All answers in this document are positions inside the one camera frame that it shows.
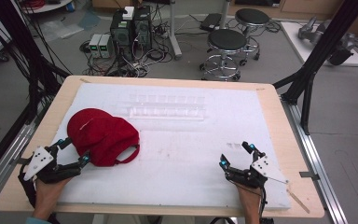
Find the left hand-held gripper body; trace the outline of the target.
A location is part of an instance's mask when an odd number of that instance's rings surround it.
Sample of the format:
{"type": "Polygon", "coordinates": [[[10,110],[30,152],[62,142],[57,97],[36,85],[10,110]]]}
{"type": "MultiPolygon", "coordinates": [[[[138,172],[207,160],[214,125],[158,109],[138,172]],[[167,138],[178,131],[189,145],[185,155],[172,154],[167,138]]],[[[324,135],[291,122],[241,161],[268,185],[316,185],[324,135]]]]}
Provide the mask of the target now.
{"type": "Polygon", "coordinates": [[[78,162],[59,165],[57,156],[59,147],[38,147],[22,178],[24,181],[31,180],[34,176],[46,184],[53,184],[81,174],[78,162]]]}

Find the grey tape strip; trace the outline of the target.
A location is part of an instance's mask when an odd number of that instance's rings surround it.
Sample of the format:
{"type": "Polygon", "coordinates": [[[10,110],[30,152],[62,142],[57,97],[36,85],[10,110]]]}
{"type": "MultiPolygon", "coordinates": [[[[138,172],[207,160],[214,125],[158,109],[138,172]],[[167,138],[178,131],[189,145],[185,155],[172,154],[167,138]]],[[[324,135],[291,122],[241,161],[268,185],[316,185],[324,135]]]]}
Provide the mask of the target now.
{"type": "Polygon", "coordinates": [[[313,172],[300,172],[299,174],[302,178],[310,178],[312,181],[318,181],[320,179],[319,175],[313,172]]]}

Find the red cap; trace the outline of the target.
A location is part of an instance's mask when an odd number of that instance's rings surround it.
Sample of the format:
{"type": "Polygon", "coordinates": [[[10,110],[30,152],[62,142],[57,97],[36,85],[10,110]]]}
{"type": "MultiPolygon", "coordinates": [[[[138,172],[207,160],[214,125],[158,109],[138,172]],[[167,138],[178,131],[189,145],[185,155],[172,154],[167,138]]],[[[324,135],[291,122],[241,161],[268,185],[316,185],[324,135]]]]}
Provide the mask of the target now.
{"type": "Polygon", "coordinates": [[[68,121],[67,134],[79,155],[90,154],[90,162],[109,167],[133,161],[140,152],[139,132],[126,120],[98,108],[85,108],[68,121]]]}

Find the white board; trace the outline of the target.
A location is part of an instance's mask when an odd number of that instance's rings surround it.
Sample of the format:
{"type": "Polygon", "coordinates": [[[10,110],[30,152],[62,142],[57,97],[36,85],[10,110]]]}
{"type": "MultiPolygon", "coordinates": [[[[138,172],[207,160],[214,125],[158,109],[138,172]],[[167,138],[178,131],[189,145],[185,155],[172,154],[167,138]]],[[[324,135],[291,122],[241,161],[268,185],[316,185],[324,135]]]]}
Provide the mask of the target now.
{"type": "MultiPolygon", "coordinates": [[[[298,30],[302,26],[303,23],[295,23],[289,21],[282,22],[282,29],[286,37],[291,42],[292,47],[295,49],[297,56],[303,63],[309,58],[314,46],[309,42],[308,39],[302,40],[297,37],[298,30]]],[[[353,49],[351,53],[352,56],[350,56],[344,63],[342,63],[341,66],[358,67],[358,52],[353,49]]]]}

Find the person's left hand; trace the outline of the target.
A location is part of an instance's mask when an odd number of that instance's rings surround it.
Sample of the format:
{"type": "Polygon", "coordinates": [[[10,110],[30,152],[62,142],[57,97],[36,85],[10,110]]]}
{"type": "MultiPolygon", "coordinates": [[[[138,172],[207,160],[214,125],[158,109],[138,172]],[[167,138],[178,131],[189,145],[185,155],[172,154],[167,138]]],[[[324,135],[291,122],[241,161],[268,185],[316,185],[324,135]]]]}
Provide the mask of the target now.
{"type": "Polygon", "coordinates": [[[40,179],[36,180],[36,202],[32,217],[47,220],[52,214],[65,185],[70,178],[58,183],[46,184],[40,179]]]}

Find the black flat case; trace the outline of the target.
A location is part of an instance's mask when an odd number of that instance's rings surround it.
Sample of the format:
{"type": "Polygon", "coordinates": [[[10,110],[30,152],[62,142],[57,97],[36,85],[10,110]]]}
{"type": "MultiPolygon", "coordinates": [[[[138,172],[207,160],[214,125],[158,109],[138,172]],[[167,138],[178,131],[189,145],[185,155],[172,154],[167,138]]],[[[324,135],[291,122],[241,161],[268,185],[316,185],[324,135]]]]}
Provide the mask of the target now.
{"type": "Polygon", "coordinates": [[[221,21],[221,15],[219,13],[211,13],[201,22],[200,29],[211,32],[215,28],[218,28],[221,21]]]}

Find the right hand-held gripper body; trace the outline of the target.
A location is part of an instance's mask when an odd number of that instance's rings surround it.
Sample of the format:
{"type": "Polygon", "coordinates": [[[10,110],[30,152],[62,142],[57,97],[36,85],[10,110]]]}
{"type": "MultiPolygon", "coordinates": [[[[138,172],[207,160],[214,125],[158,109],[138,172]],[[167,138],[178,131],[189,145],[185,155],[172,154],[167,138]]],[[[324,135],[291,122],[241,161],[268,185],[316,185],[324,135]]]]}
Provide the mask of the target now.
{"type": "Polygon", "coordinates": [[[232,169],[232,172],[225,173],[226,180],[253,189],[263,188],[269,179],[283,184],[288,183],[288,179],[283,175],[280,168],[273,161],[270,161],[268,156],[254,161],[248,169],[240,170],[234,167],[232,169]]]}

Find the white foam mat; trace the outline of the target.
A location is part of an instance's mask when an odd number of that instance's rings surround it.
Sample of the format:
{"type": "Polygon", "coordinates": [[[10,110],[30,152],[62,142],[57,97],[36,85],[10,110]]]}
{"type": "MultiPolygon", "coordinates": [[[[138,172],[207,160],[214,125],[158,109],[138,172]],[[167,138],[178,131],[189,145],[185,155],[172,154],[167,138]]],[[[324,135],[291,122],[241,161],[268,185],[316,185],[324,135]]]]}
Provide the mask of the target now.
{"type": "Polygon", "coordinates": [[[237,192],[219,166],[224,154],[231,165],[246,169],[251,155],[246,141],[276,161],[258,91],[84,83],[65,116],[99,108],[128,121],[140,134],[140,152],[127,164],[88,164],[65,188],[65,203],[110,203],[237,208],[237,192]],[[132,95],[167,94],[204,97],[204,120],[134,119],[132,95]]]}

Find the person's right hand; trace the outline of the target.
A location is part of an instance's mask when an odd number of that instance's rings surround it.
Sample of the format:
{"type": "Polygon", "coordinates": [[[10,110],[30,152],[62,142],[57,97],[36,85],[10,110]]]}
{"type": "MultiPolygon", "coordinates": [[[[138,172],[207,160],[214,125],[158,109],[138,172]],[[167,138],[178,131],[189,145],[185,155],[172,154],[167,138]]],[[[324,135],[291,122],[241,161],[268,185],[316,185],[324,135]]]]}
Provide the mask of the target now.
{"type": "Polygon", "coordinates": [[[261,202],[261,189],[253,189],[236,184],[242,208],[246,211],[258,210],[261,202]]]}

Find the black metal frame stand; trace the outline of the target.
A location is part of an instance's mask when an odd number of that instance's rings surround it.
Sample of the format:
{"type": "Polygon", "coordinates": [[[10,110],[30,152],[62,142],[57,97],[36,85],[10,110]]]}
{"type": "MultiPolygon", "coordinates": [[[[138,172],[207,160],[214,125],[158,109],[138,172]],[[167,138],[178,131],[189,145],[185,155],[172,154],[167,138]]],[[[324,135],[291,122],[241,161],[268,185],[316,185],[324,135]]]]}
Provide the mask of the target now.
{"type": "Polygon", "coordinates": [[[282,95],[282,99],[289,105],[296,105],[298,97],[304,94],[300,124],[306,134],[310,134],[309,116],[313,80],[338,41],[349,30],[357,17],[358,0],[344,0],[309,58],[291,76],[273,84],[275,89],[290,84],[289,89],[282,95]]]}
{"type": "Polygon", "coordinates": [[[62,86],[59,77],[71,74],[50,62],[34,42],[31,31],[22,19],[20,6],[11,0],[0,0],[0,22],[11,37],[8,43],[1,35],[0,42],[28,81],[29,103],[0,142],[0,160],[24,124],[30,124],[37,115],[37,106],[44,98],[55,96],[62,86]]]}

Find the white power supply box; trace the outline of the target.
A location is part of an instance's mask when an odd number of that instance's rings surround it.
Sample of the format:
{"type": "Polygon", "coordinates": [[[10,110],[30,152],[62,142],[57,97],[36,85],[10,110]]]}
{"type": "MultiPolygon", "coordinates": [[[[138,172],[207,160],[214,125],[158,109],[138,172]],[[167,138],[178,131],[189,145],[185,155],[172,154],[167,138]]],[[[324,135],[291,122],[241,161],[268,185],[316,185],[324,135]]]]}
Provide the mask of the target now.
{"type": "Polygon", "coordinates": [[[102,58],[111,58],[113,55],[113,42],[111,35],[102,35],[99,41],[99,50],[102,58]]]}
{"type": "Polygon", "coordinates": [[[99,50],[99,42],[101,40],[101,37],[102,36],[100,34],[94,34],[89,42],[89,49],[93,58],[101,57],[101,53],[99,50]]]}

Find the clear plastic sheet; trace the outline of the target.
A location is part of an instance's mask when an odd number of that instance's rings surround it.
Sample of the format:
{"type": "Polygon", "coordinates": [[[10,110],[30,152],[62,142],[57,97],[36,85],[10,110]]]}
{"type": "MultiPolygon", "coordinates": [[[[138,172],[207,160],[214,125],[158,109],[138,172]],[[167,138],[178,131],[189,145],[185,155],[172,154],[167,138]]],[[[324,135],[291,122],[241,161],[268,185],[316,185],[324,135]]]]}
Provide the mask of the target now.
{"type": "Polygon", "coordinates": [[[62,21],[47,21],[41,25],[41,32],[47,41],[66,39],[83,31],[77,24],[64,25],[62,21]]]}

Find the thin wooden stick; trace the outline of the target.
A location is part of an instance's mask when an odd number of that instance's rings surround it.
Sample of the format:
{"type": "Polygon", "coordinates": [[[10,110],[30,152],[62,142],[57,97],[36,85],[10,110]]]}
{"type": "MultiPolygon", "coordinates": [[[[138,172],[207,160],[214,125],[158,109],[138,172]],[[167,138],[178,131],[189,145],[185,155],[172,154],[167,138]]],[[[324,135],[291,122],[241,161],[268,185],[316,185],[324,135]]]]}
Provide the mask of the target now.
{"type": "Polygon", "coordinates": [[[286,191],[307,214],[310,213],[309,208],[290,189],[287,189],[286,191]]]}

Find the clear acrylic rack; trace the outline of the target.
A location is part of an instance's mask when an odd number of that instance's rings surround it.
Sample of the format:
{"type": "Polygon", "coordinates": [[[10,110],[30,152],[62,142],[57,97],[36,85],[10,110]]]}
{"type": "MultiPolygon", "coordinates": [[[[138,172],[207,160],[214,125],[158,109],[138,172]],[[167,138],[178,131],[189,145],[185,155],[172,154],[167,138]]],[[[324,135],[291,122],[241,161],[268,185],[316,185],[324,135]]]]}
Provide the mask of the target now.
{"type": "Polygon", "coordinates": [[[134,119],[204,120],[204,97],[167,94],[132,95],[127,102],[129,117],[134,119]]]}

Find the white adapter box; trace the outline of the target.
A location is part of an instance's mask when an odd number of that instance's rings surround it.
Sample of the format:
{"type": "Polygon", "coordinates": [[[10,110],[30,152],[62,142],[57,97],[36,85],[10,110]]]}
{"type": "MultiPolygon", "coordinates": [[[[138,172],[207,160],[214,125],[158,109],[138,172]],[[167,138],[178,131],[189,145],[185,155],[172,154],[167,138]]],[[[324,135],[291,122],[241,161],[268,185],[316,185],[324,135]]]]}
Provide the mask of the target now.
{"type": "Polygon", "coordinates": [[[124,21],[131,21],[134,15],[134,7],[124,7],[124,12],[122,14],[122,19],[124,21]]]}

